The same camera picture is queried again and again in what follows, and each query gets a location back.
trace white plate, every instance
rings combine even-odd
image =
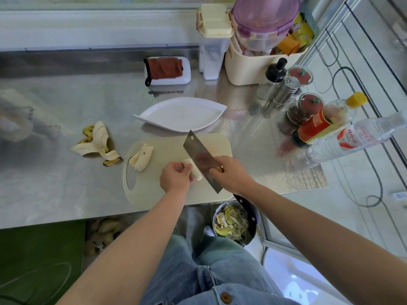
[[[205,128],[215,122],[226,106],[196,97],[176,97],[151,106],[137,119],[175,132]]]
[[[182,60],[182,76],[167,79],[152,79],[150,85],[185,85],[191,81],[191,65],[189,60],[183,56],[176,56],[177,59]],[[144,64],[144,79],[147,79],[147,68]]]

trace green mat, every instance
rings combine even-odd
[[[0,305],[52,305],[81,275],[85,221],[0,230]]]

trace shoe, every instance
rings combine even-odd
[[[203,228],[201,239],[203,239],[204,236],[209,236],[209,237],[214,237],[215,236],[215,232],[213,232],[213,229],[212,229],[211,226],[206,225]]]

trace stainless steel shaker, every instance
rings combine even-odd
[[[270,100],[262,109],[262,114],[266,118],[273,117],[290,100],[291,96],[301,86],[299,80],[292,76],[287,76],[274,92]]]

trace forearm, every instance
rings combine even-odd
[[[407,264],[388,251],[262,185],[243,196],[354,304],[407,303]]]
[[[185,193],[169,191],[82,274],[58,305],[138,304],[171,237]]]

